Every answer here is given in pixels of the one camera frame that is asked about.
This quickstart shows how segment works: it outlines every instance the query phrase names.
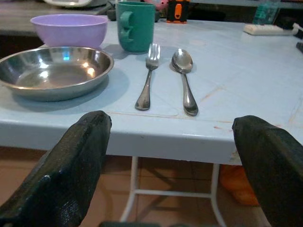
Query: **purple bowl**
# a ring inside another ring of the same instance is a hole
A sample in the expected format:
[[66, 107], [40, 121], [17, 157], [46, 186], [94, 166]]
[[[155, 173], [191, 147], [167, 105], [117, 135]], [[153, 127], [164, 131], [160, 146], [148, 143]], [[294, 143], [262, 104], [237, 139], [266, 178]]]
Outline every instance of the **purple bowl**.
[[84, 14], [52, 14], [30, 20], [48, 46], [98, 48], [105, 38], [108, 19]]

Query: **orange and black object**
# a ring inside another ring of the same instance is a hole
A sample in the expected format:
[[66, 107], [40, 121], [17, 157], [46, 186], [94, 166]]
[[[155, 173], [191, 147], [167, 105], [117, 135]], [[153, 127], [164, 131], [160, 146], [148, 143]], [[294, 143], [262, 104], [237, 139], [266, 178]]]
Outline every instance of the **orange and black object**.
[[189, 0], [169, 0], [167, 23], [186, 24]]

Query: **fork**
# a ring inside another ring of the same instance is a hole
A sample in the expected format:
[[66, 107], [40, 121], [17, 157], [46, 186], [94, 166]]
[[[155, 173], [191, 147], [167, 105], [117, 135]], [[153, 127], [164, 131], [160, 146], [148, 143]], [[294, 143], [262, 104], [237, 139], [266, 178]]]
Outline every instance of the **fork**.
[[151, 83], [152, 71], [159, 66], [159, 58], [160, 58], [160, 45], [150, 44], [150, 48], [148, 50], [148, 56], [146, 58], [146, 68], [148, 69], [148, 74], [143, 90], [135, 104], [135, 108], [137, 110], [148, 110], [151, 106], [150, 83]]

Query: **orange bag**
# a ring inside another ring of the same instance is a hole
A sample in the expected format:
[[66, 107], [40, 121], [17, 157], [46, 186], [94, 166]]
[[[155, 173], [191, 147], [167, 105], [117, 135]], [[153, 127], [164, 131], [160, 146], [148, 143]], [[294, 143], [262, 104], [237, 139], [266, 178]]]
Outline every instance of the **orange bag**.
[[240, 204], [259, 205], [242, 166], [221, 165], [219, 181]]

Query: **metal bowl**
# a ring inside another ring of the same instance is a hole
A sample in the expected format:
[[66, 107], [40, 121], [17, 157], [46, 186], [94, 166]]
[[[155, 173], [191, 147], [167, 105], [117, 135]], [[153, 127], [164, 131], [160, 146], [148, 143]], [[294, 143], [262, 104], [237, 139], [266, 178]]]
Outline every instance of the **metal bowl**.
[[46, 47], [0, 60], [0, 83], [37, 101], [60, 101], [95, 89], [113, 68], [113, 58], [85, 47]]

